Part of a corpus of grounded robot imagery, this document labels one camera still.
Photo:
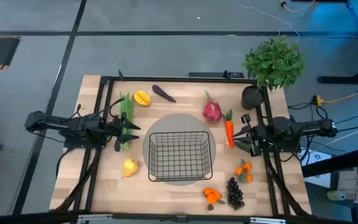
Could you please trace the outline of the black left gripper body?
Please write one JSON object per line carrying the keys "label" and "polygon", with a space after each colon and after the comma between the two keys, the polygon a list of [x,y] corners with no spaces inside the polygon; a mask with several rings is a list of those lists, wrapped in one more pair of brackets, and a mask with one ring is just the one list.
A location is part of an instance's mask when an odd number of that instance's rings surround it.
{"label": "black left gripper body", "polygon": [[114,115],[112,121],[107,122],[103,120],[103,129],[105,133],[103,134],[103,143],[107,144],[112,137],[116,137],[116,143],[125,144],[123,135],[125,133],[124,123],[126,122],[126,115],[122,114],[121,116]]}

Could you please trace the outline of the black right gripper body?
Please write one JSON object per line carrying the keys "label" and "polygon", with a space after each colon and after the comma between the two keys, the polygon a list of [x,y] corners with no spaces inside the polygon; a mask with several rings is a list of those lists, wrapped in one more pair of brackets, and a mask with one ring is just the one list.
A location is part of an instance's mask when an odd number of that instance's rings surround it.
{"label": "black right gripper body", "polygon": [[254,126],[250,129],[250,137],[252,139],[252,149],[250,154],[252,157],[261,156],[265,152],[269,154],[271,145],[271,128],[265,124]]}

